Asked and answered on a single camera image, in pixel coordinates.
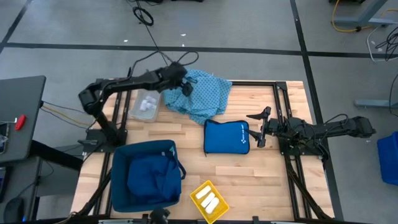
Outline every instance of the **black floor stripe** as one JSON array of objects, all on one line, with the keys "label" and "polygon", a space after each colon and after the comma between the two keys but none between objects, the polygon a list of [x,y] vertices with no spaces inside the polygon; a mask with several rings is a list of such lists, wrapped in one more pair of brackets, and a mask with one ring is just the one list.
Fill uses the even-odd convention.
[{"label": "black floor stripe", "polygon": [[[73,49],[73,50],[141,50],[155,51],[154,46],[125,46],[125,45],[90,45],[90,44],[31,44],[31,43],[0,43],[0,47],[23,49]],[[247,49],[247,48],[222,48],[222,47],[159,47],[164,52],[213,52],[213,53],[244,53],[244,54],[269,54],[269,55],[294,55],[304,53],[298,50],[274,50],[274,49]],[[307,52],[311,57],[339,57],[339,58],[368,58],[367,53],[344,52]],[[384,54],[373,54],[374,58],[384,58]]]},{"label": "black floor stripe", "polygon": [[[126,45],[85,45],[85,44],[28,44],[6,43],[4,47],[17,47],[27,49],[79,49],[79,50],[143,50],[155,51],[154,46],[126,46]],[[247,48],[222,48],[222,47],[159,47],[164,52],[214,52],[214,53],[248,53],[271,55],[301,55],[298,50],[273,50],[273,49],[247,49]]]},{"label": "black floor stripe", "polygon": [[[307,76],[312,106],[313,106],[313,109],[315,112],[315,119],[318,124],[323,123],[321,108],[320,108],[320,104],[319,104],[319,100],[318,100],[317,89],[315,88],[315,81],[313,79],[310,59],[308,57],[309,54],[307,52],[307,47],[305,46],[303,30],[301,27],[301,22],[300,22],[300,17],[299,17],[299,11],[297,9],[295,0],[290,0],[290,5],[292,7],[294,22],[295,22],[297,36],[298,36],[298,42],[300,43],[300,47],[301,47],[301,53],[302,53],[304,68],[305,68],[305,74]],[[329,160],[326,163],[327,163],[327,166],[325,166],[325,164],[324,164],[324,168],[325,168],[325,172],[326,172],[327,184],[330,189],[330,197],[331,197],[333,211],[334,211],[334,214],[335,214],[335,217],[337,220],[343,220],[343,211],[341,209],[340,197],[338,195],[338,189],[337,189],[337,184],[336,184],[336,179],[335,179],[335,174],[334,174],[334,169],[333,169],[333,165],[331,162],[331,158],[329,158]]]},{"label": "black floor stripe", "polygon": [[[307,52],[308,56],[314,57],[341,57],[341,58],[368,58],[370,55],[368,53],[343,53],[343,52]],[[373,54],[374,58],[384,58],[384,54]]]},{"label": "black floor stripe", "polygon": [[3,40],[1,41],[0,45],[0,54],[2,50],[5,48],[6,43],[8,40],[11,38],[12,33],[14,33],[15,29],[17,28],[19,22],[21,21],[22,17],[24,16],[28,6],[31,4],[33,0],[27,0],[22,7],[22,9],[19,11],[18,16],[15,18],[14,22],[11,24],[10,28],[8,28],[7,34],[4,36]]}]

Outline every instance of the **yellow tray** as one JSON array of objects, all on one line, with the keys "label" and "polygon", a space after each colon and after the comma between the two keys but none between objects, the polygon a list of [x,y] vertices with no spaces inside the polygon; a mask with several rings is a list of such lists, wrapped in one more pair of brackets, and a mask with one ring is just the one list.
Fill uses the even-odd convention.
[{"label": "yellow tray", "polygon": [[[205,196],[203,196],[200,199],[197,199],[195,197],[195,195],[201,191],[203,188],[205,188],[207,185],[210,186],[211,191],[209,191]],[[220,202],[218,203],[217,207],[213,210],[212,214],[207,214],[207,212],[205,211],[205,208],[203,208],[200,204],[202,203],[202,201],[205,200],[205,198],[207,197],[208,194],[210,194],[210,192],[213,192],[216,197],[218,197],[218,199],[220,200]],[[213,185],[213,183],[211,183],[210,180],[207,180],[205,183],[203,183],[200,187],[198,187],[196,190],[194,190],[191,194],[191,199],[193,200],[193,203],[197,206],[197,208],[199,209],[200,213],[203,215],[203,217],[205,217],[205,220],[207,221],[207,223],[212,224],[213,222],[215,222],[217,219],[219,219],[219,217],[221,217],[222,215],[224,215],[224,213],[226,213],[226,211],[229,210],[229,205],[225,202],[224,198],[220,195],[220,193],[218,193],[216,187]]]}]

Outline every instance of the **blue storage basket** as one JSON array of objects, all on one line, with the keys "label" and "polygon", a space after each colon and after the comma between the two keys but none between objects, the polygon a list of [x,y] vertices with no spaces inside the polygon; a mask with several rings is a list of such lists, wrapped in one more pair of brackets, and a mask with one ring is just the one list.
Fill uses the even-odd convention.
[{"label": "blue storage basket", "polygon": [[[129,179],[129,170],[132,161],[137,161],[143,155],[172,155],[173,161],[176,161],[176,169],[173,169],[173,178],[165,181],[173,181],[172,185],[178,188],[177,194],[170,200],[163,200],[156,203],[143,203],[137,195],[134,195],[127,185],[131,182]],[[153,210],[155,208],[164,208],[178,203],[181,193],[181,180],[185,178],[185,169],[178,161],[175,143],[171,140],[148,141],[137,144],[121,146],[117,148],[113,156],[112,174],[111,174],[111,196],[113,208],[117,212],[142,212]]]},{"label": "blue storage basket", "polygon": [[381,177],[385,183],[398,185],[398,131],[377,141]]}]

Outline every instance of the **wooden table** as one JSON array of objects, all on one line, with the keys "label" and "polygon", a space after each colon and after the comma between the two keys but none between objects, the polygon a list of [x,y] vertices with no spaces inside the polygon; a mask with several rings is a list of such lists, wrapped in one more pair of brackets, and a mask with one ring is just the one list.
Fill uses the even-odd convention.
[{"label": "wooden table", "polygon": [[[307,97],[302,82],[287,82],[292,114],[308,123],[312,122]],[[279,93],[282,111],[285,112],[282,92]],[[130,109],[134,105],[136,91],[132,92]],[[111,120],[116,95],[106,102],[104,113]],[[215,116],[219,122],[246,120],[251,130],[258,131],[261,122],[249,119],[247,114],[260,113],[270,106],[271,117],[276,118],[275,100],[268,86],[233,86],[229,94],[225,114]],[[123,107],[119,111],[119,121]],[[220,220],[293,220],[289,186],[284,157],[279,152],[275,137],[266,136],[266,147],[259,149],[251,137],[251,150],[247,155],[208,154],[203,152],[203,126],[191,121],[187,115],[160,107],[155,123],[144,123],[127,119],[127,144],[158,139],[172,139],[177,145],[178,158],[187,170],[182,181],[180,202],[168,207],[169,219],[203,219],[191,201],[189,194],[206,180],[211,180],[230,206]],[[71,211],[79,211],[96,190],[103,165],[103,153],[94,153],[81,168],[75,198]],[[331,200],[326,184],[322,162],[316,156],[302,156],[302,165],[307,189],[319,206],[329,216],[333,215]],[[303,203],[297,190],[300,216],[303,217]],[[101,212],[104,213],[108,189],[104,191]],[[112,210],[112,218],[141,218],[143,213],[118,213]]]}]

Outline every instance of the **light blue towel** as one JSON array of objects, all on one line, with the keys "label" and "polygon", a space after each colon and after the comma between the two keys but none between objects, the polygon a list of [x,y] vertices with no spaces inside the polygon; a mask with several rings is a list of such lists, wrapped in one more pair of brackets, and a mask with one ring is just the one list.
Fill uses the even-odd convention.
[{"label": "light blue towel", "polygon": [[206,119],[225,112],[232,82],[201,70],[189,70],[185,78],[191,81],[191,95],[184,96],[180,87],[163,91],[164,103],[168,109],[189,114],[191,120],[202,125]]}]

